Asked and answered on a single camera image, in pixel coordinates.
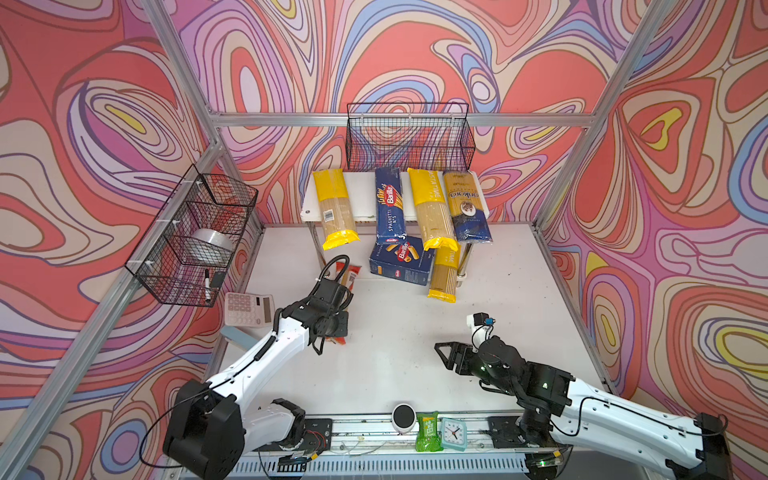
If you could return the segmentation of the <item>red spaghetti bag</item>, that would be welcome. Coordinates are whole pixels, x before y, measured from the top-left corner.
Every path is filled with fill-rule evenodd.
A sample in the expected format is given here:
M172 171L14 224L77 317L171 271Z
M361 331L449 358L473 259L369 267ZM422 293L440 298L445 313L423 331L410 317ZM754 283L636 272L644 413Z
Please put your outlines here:
M361 267L359 265L351 264L341 277L341 283L350 291L353 291L354 282L360 273ZM338 345L345 345L346 339L341 337L333 338L332 341Z

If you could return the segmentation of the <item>yellow Pastatime spaghetti bag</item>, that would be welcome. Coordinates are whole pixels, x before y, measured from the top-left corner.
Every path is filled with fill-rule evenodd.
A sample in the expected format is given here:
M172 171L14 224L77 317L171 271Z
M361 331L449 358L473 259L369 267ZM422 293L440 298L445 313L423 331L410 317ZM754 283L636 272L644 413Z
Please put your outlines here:
M436 171L407 170L424 250L459 251L452 217Z
M460 254L448 247L438 249L431 274L428 297L456 302Z

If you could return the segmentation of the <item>blue Barilla rigatoni box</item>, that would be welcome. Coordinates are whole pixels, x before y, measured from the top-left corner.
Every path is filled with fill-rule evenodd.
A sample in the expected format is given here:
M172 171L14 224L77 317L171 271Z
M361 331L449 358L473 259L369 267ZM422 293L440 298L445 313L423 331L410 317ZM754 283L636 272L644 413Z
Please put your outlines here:
M369 257L374 275L426 286L430 282L435 251L425 250L423 241L407 236L402 243L376 243Z

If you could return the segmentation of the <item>yellow spaghetti bag with barcode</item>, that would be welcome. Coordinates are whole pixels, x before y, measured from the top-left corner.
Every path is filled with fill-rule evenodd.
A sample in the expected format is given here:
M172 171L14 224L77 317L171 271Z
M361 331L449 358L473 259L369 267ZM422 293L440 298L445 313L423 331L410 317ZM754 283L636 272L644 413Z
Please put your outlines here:
M351 203L341 169L329 169L313 173L319 202L325 251L359 240Z

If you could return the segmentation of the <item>blue Barilla spaghetti box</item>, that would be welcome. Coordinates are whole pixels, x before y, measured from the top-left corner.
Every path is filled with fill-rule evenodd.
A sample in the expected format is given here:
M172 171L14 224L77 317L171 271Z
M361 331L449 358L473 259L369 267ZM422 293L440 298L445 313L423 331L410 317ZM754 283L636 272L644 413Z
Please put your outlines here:
M377 168L375 187L377 242L401 244L407 234L400 171L392 167Z

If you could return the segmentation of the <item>blue Ankara spaghetti bag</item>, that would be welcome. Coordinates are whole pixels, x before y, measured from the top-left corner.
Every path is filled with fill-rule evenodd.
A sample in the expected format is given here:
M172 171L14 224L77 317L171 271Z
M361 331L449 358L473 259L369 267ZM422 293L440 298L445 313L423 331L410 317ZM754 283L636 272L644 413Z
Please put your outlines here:
M492 235L473 175L469 172L445 172L443 180L457 240L491 243Z

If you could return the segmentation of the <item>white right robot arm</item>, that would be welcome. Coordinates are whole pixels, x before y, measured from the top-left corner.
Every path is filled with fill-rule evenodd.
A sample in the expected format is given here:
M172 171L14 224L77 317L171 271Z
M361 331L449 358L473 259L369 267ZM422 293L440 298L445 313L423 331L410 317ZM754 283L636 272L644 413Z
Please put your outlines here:
M515 399L527 444L563 444L598 451L669 479L733 476L721 416L673 415L593 387L556 367L525 360L497 336L479 346L437 343L444 366L473 376L489 393Z

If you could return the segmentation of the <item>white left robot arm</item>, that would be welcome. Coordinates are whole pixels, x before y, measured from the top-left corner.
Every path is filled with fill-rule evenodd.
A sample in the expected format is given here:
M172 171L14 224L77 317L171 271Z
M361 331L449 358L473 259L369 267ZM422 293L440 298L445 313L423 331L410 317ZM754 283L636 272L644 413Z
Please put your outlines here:
M304 447L306 412L284 398L252 410L263 387L306 349L317 355L330 338L348 333L351 290L342 282L350 259L341 254L321 269L310 292L276 310L272 329L237 361L179 391L163 453L201 479L224 479L240 457L264 446Z

